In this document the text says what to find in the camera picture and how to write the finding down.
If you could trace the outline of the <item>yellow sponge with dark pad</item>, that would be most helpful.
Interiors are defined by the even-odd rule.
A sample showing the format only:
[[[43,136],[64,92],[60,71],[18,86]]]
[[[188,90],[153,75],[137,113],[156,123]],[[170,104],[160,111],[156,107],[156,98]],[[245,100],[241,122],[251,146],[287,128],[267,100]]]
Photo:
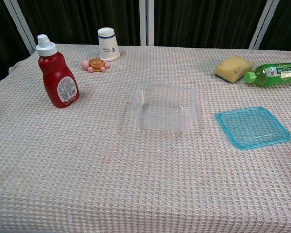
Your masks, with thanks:
[[[229,83],[235,83],[247,72],[250,72],[254,63],[240,56],[232,56],[219,63],[215,75]]]

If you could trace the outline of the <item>pink orange turtle toy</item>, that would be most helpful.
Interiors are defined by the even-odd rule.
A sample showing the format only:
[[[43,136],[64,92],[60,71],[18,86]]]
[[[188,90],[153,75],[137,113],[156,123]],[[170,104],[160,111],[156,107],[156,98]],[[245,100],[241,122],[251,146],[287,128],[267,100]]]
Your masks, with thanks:
[[[82,61],[82,69],[89,72],[106,72],[110,68],[110,64],[100,58],[93,58]]]

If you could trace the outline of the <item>blue translucent plastic lid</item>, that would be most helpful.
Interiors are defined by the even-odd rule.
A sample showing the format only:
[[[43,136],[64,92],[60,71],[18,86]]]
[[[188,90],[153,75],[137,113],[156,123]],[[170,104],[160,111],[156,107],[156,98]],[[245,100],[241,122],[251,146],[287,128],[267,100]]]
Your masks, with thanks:
[[[248,150],[290,141],[290,133],[264,107],[250,107],[215,114],[218,124],[230,142]]]

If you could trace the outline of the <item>red ketchup squeeze bottle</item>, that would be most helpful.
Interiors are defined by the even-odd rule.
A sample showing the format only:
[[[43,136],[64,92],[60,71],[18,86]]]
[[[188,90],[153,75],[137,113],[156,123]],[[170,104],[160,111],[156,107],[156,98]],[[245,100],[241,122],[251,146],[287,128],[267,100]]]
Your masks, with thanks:
[[[76,79],[56,44],[45,34],[40,34],[37,40],[38,64],[43,74],[45,90],[55,107],[65,108],[79,97]]]

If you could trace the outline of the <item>white screen frame post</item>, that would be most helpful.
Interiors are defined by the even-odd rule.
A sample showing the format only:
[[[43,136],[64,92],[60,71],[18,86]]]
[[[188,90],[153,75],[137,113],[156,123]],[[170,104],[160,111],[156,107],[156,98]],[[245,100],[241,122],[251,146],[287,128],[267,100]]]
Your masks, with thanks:
[[[248,49],[258,50],[280,0],[267,0]]]
[[[31,33],[29,25],[24,17],[18,0],[3,0],[12,20],[29,52],[32,55],[36,51],[36,42]]]
[[[139,0],[140,44],[154,46],[154,0]]]

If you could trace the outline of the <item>white upturned paper cup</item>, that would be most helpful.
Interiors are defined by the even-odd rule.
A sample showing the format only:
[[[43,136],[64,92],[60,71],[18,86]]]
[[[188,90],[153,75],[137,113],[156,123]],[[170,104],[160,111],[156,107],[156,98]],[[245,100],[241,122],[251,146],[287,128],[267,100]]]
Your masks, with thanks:
[[[120,51],[113,28],[104,27],[97,31],[100,58],[105,61],[114,61],[120,57]]]

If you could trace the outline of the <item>clear plastic food container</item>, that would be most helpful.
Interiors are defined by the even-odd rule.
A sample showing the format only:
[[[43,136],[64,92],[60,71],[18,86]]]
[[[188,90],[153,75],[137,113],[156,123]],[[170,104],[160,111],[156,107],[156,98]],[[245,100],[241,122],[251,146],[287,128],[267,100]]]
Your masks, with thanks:
[[[197,118],[196,94],[189,87],[142,84],[135,89],[130,113],[141,128],[182,132]]]

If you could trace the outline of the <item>green plastic drink bottle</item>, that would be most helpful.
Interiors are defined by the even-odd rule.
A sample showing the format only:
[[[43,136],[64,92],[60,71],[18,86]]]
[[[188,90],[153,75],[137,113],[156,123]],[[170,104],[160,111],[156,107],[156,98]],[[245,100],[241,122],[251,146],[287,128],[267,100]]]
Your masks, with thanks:
[[[291,83],[291,63],[263,64],[243,76],[246,83],[269,87]]]

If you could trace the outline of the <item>pink waffle-weave tablecloth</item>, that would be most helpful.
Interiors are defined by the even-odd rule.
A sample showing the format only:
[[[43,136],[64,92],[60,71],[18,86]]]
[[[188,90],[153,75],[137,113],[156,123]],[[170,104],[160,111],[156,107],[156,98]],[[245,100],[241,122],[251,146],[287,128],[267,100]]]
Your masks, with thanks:
[[[237,149],[215,114],[268,109],[291,136],[291,83],[271,88],[214,75],[239,55],[255,65],[291,51],[121,46],[106,73],[81,69],[95,45],[58,45],[80,90],[56,108],[38,54],[0,82],[0,232],[291,233],[291,138]],[[134,90],[192,88],[184,132],[147,130],[130,114]]]

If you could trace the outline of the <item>dark corrugated screen panel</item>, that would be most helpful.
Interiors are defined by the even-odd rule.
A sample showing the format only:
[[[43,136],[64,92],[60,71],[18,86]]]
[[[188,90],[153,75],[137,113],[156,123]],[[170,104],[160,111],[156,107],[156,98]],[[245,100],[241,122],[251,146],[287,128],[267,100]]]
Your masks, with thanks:
[[[247,49],[267,0],[154,0],[154,45]]]
[[[98,44],[97,30],[111,27],[120,46],[140,45],[139,0],[18,0],[34,38],[60,44]]]
[[[0,0],[0,81],[8,75],[8,69],[30,54],[4,3]]]
[[[291,51],[291,0],[280,0],[259,48]]]

